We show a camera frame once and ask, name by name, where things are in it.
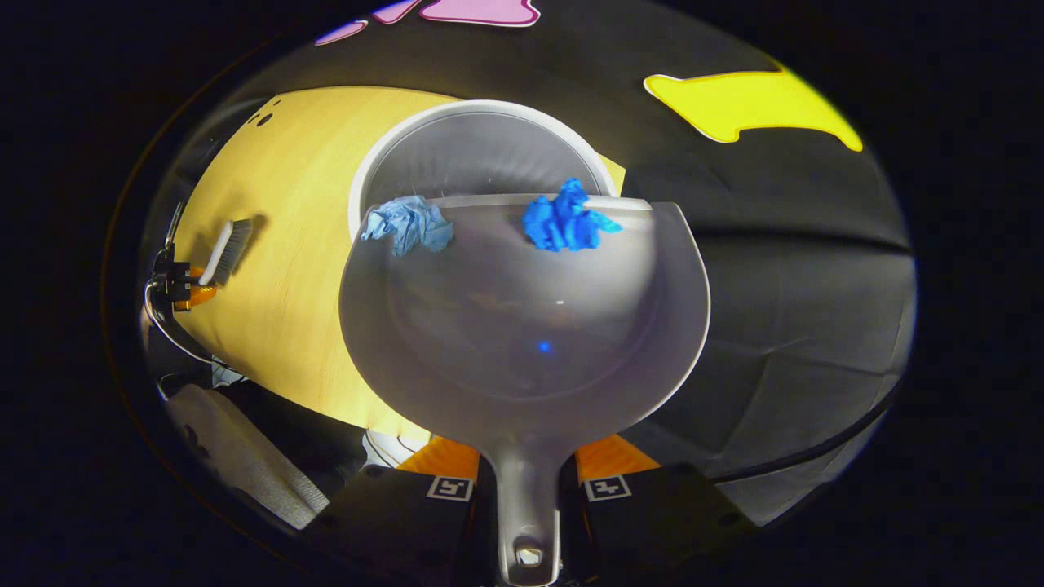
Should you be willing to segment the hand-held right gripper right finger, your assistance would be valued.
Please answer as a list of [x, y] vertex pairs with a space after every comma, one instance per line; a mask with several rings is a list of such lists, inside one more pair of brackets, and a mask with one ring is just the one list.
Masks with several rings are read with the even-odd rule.
[[564, 583], [675, 584], [757, 532], [694, 465], [661, 464], [620, 435], [564, 464]]

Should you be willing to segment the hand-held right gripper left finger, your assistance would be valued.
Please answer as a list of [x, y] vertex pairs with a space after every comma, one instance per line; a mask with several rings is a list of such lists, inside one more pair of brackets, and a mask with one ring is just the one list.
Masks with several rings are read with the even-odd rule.
[[434, 437], [362, 439], [365, 464], [314, 520], [314, 545], [379, 586], [488, 586], [480, 454]]

